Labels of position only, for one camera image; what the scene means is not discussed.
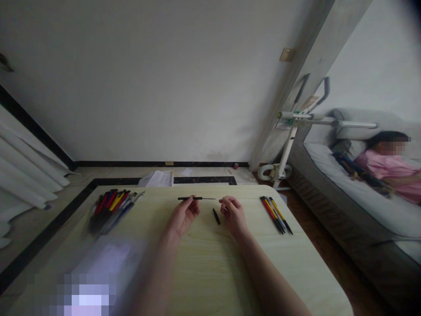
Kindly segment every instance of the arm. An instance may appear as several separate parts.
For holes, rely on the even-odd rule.
[[[304,302],[263,252],[246,225],[244,207],[235,197],[219,201],[228,229],[237,240],[266,314],[311,315]]]
[[[403,176],[399,178],[387,177],[387,178],[384,178],[383,181],[391,185],[392,187],[398,187],[405,184],[413,184],[413,183],[421,182],[421,172],[418,172],[413,176]]]
[[[181,236],[199,215],[199,201],[189,197],[175,209],[161,235],[151,270],[140,289],[132,315],[165,315]]]

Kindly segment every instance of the floor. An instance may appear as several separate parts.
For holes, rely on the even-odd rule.
[[[48,211],[32,209],[11,221],[8,238],[12,243],[0,251],[0,272],[40,234],[82,190],[95,178],[140,178],[154,170],[172,170],[174,177],[228,176],[234,177],[238,185],[259,184],[248,168],[78,168],[75,175],[69,175],[71,184],[58,192],[58,199],[51,201]],[[199,183],[180,185],[228,185],[228,183]],[[294,191],[283,191],[288,197],[288,207],[296,217],[315,248],[324,259],[344,291],[355,315],[385,315],[389,306],[376,290],[366,281],[363,274],[324,229],[311,210]],[[14,282],[0,297],[0,310],[7,310],[25,288],[27,280]]]

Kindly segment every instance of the forearm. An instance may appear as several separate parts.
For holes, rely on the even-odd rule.
[[[256,239],[247,233],[237,238],[259,300],[268,315],[310,315],[294,289],[263,252]]]
[[[132,315],[167,314],[179,239],[179,236],[169,232],[161,236],[151,270],[133,306]]]
[[[420,182],[421,179],[418,175],[414,175],[414,176],[404,176],[404,177],[399,177],[399,178],[384,178],[384,180],[388,183],[393,183],[397,186],[399,185],[405,185],[405,184],[413,184],[413,183],[417,183]]]

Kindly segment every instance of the yellow pen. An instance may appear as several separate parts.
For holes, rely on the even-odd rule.
[[[285,230],[284,230],[284,228],[282,227],[282,224],[281,224],[281,220],[279,219],[278,215],[276,214],[276,212],[271,207],[271,204],[269,203],[268,198],[267,197],[263,197],[263,198],[264,198],[263,201],[266,203],[266,205],[269,207],[270,211],[272,212],[272,214],[273,214],[273,216],[275,218],[275,221],[278,222],[279,228],[281,229],[281,232],[282,233],[285,233]]]
[[[276,209],[276,212],[279,214],[279,217],[282,219],[282,222],[284,223],[286,229],[291,233],[291,235],[293,235],[293,231],[291,230],[291,228],[289,227],[288,223],[286,222],[285,218],[282,216],[281,211],[279,210],[278,206],[276,205],[275,201],[273,200],[273,198],[269,198],[271,200],[271,202],[273,203],[273,206]]]
[[[110,211],[112,211],[115,208],[115,206],[120,202],[121,198],[124,196],[124,193],[126,193],[126,190],[122,191],[120,195],[116,197],[113,204],[111,204]]]

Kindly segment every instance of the bed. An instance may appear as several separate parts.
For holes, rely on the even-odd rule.
[[[364,139],[381,130],[406,133],[410,124],[390,113],[335,109],[342,120],[377,122],[377,130],[335,130],[330,126],[301,126],[288,164],[290,185],[320,222],[359,266],[379,293],[398,312],[419,308],[421,302],[421,207],[394,196],[387,199],[366,183],[351,180],[331,156],[343,139]],[[409,161],[417,166],[417,143]]]

